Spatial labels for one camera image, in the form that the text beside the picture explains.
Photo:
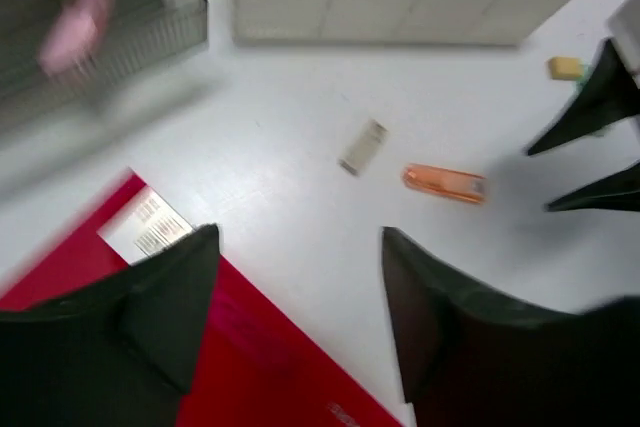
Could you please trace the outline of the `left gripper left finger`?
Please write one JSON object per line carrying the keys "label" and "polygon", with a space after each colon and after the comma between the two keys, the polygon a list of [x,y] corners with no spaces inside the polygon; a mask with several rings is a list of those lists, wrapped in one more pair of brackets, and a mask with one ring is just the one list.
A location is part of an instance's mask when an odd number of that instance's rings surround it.
{"label": "left gripper left finger", "polygon": [[2,311],[2,425],[175,425],[219,260],[219,229],[205,225],[117,274]]}

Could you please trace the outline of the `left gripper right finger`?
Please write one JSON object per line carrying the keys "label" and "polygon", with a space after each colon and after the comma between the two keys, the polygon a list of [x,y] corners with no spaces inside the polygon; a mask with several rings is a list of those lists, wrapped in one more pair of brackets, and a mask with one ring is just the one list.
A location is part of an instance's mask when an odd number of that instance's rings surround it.
{"label": "left gripper right finger", "polygon": [[400,229],[382,277],[405,401],[420,426],[635,426],[639,300],[579,313],[512,297]]}

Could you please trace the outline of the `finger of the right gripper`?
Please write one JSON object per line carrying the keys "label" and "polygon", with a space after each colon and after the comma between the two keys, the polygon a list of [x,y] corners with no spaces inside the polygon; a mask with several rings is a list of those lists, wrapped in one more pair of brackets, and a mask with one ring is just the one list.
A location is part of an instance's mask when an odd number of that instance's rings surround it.
{"label": "finger of the right gripper", "polygon": [[526,155],[552,150],[638,114],[639,86],[613,39],[607,38],[582,88],[558,120],[527,148]]}
{"label": "finger of the right gripper", "polygon": [[639,211],[639,163],[595,181],[545,205],[547,212],[574,210]]}

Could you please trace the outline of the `yellow eraser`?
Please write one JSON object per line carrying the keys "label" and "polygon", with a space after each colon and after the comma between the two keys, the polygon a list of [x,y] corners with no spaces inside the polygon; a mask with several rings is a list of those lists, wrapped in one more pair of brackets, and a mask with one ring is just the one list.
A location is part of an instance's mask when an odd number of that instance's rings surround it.
{"label": "yellow eraser", "polygon": [[578,81],[585,71],[581,60],[575,57],[551,57],[547,67],[550,78],[558,81]]}

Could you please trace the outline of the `pink stapler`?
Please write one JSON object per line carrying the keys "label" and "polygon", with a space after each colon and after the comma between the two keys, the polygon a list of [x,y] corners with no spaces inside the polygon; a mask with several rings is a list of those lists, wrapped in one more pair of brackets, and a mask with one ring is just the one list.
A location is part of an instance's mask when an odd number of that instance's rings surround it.
{"label": "pink stapler", "polygon": [[38,54],[43,72],[48,76],[61,74],[93,54],[114,6],[115,0],[64,0]]}

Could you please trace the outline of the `clear plastic drawer cabinet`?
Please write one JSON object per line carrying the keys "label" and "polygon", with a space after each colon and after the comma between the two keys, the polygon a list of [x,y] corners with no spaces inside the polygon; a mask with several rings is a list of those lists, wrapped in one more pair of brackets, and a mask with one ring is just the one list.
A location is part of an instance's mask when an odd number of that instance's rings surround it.
{"label": "clear plastic drawer cabinet", "polygon": [[207,37],[208,0],[1,0],[1,113],[108,89]]}

